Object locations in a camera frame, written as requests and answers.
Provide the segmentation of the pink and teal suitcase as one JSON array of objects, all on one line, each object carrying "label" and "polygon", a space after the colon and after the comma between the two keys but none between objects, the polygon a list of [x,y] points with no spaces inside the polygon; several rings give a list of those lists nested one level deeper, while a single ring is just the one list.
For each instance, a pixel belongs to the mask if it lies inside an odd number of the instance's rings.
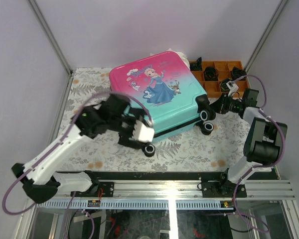
[{"label": "pink and teal suitcase", "polygon": [[139,100],[149,111],[153,142],[198,126],[204,135],[214,130],[215,111],[204,88],[173,51],[165,51],[116,68],[109,73],[112,91]]}]

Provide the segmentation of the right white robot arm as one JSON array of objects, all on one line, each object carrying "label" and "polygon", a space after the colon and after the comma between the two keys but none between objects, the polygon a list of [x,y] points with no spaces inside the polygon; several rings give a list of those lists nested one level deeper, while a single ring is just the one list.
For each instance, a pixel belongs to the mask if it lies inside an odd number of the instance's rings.
[{"label": "right white robot arm", "polygon": [[288,126],[276,122],[257,107],[259,91],[246,89],[242,99],[234,99],[223,93],[211,104],[219,114],[236,113],[250,125],[243,148],[243,157],[228,168],[217,184],[218,193],[229,196],[235,191],[235,184],[244,184],[255,171],[275,166],[285,151]]}]

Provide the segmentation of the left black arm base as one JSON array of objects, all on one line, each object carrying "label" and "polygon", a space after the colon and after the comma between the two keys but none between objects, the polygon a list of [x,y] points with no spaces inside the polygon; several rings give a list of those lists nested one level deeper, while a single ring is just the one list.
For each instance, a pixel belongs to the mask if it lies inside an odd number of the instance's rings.
[{"label": "left black arm base", "polygon": [[92,179],[92,186],[89,189],[89,197],[97,197],[99,199],[106,197],[113,197],[114,182],[104,182],[98,179]]}]

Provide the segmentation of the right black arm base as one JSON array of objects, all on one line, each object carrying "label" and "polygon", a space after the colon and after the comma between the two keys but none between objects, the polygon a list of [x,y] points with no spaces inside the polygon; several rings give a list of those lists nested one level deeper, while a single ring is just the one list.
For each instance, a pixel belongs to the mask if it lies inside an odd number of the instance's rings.
[{"label": "right black arm base", "polygon": [[226,173],[221,173],[216,179],[209,181],[201,179],[197,189],[202,192],[204,198],[233,198],[236,186],[236,196],[246,198],[245,186],[231,182]]}]

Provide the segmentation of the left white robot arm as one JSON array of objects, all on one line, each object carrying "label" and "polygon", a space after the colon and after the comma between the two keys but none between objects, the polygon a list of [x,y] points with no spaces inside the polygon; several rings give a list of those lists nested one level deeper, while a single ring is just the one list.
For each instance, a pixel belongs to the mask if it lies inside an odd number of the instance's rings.
[{"label": "left white robot arm", "polygon": [[108,130],[118,133],[120,145],[134,149],[145,150],[154,136],[152,118],[146,107],[125,93],[110,92],[98,104],[86,101],[66,131],[38,156],[25,164],[16,163],[11,168],[16,182],[22,183],[24,192],[36,204],[63,194],[99,196],[100,182],[92,171],[60,173],[58,169],[72,152]]}]

